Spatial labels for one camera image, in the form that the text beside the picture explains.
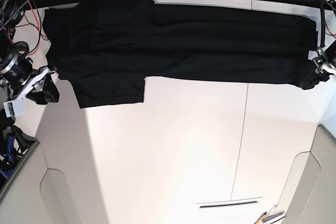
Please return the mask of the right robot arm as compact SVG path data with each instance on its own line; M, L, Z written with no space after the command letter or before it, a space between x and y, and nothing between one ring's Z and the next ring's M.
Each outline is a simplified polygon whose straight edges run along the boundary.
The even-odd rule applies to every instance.
M59 92L51 78L53 71L48 67L34 69L30 59L39 46L30 49L24 41L14 42L16 28L25 17L27 8L33 12L34 27L41 39L42 20L34 0L1 0L1 88L7 91L11 100L31 82L32 88L23 97L39 105L57 103Z

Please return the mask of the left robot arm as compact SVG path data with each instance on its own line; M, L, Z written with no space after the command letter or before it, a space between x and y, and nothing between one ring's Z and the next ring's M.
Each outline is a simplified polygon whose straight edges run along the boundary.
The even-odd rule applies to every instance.
M326 82L330 76L335 76L335 42L325 48L326 35L335 38L325 19L324 6L328 5L335 13L335 0L319 0L321 34L320 45L316 48L317 56L312 59L314 63L312 69L306 74L300 86L304 90L312 89L320 82Z

